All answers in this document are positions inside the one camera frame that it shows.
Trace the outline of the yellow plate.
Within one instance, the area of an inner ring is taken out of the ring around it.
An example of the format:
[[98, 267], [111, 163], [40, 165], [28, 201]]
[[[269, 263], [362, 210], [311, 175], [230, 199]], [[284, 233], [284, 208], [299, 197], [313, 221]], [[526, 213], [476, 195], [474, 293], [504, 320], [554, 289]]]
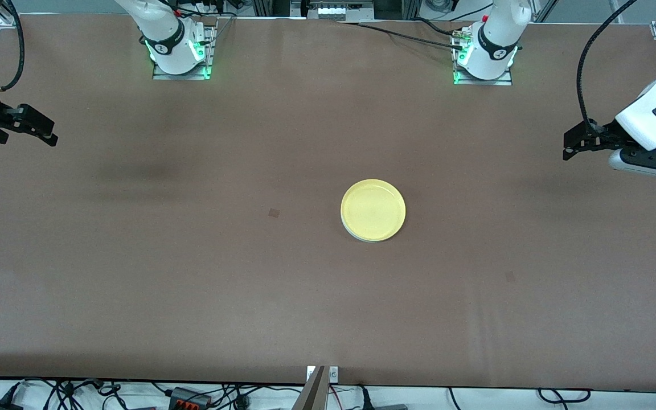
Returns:
[[407, 208], [403, 195], [392, 184], [380, 179], [354, 183], [339, 206], [341, 223], [355, 234], [379, 239], [403, 227]]

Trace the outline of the light green plate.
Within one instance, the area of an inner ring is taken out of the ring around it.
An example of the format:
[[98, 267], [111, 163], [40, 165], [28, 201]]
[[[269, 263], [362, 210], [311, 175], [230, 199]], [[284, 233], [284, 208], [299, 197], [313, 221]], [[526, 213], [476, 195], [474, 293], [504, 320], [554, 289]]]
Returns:
[[355, 234], [354, 231], [352, 231], [351, 229], [349, 229], [349, 228], [346, 227], [346, 226], [344, 226], [344, 229], [346, 230], [346, 232], [347, 232], [352, 238], [357, 239], [357, 240], [359, 240], [359, 241], [362, 241], [362, 242], [364, 242], [364, 243], [382, 243], [382, 242], [385, 242], [385, 241], [391, 240], [394, 236], [398, 235], [398, 234], [403, 230], [403, 228], [401, 227], [401, 228], [399, 228], [398, 230], [396, 230], [396, 231], [394, 231], [394, 232], [391, 232], [391, 235], [388, 235], [388, 236], [386, 236], [386, 237], [382, 237], [382, 238], [379, 238], [379, 239], [367, 239], [367, 238], [365, 238], [365, 237], [362, 237], [362, 236], [359, 236], [359, 235]]

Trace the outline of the black box with orange connectors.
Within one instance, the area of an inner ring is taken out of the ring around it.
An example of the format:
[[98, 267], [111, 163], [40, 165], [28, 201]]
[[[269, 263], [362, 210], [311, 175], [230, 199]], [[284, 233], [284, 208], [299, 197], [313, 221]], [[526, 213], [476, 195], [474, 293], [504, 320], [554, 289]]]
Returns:
[[208, 410], [212, 403], [211, 395], [177, 387], [167, 390], [169, 407], [167, 410]]

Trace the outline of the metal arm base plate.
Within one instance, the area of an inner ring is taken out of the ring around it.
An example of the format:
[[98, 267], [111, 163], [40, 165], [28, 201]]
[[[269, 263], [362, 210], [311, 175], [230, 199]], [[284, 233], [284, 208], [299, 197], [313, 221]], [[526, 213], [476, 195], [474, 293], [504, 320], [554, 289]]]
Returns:
[[518, 46], [500, 48], [492, 54], [487, 52], [469, 32], [453, 36], [451, 44], [459, 47], [452, 51], [453, 82], [455, 85], [494, 85], [513, 84], [511, 67]]
[[175, 80], [175, 81], [201, 81], [209, 80], [214, 64], [214, 51], [216, 45], [216, 26], [206, 26], [203, 36], [200, 36], [198, 44], [193, 44], [192, 49], [197, 59], [200, 59], [194, 67], [186, 73], [172, 75], [162, 70], [151, 56], [153, 61], [153, 80]]

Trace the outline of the aluminium frame rack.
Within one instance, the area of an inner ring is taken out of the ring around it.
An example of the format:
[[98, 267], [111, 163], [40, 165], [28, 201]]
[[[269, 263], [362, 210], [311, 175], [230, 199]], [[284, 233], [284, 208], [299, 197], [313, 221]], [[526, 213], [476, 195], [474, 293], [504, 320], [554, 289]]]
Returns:
[[257, 17], [290, 17], [339, 22], [411, 20], [421, 0], [249, 0]]

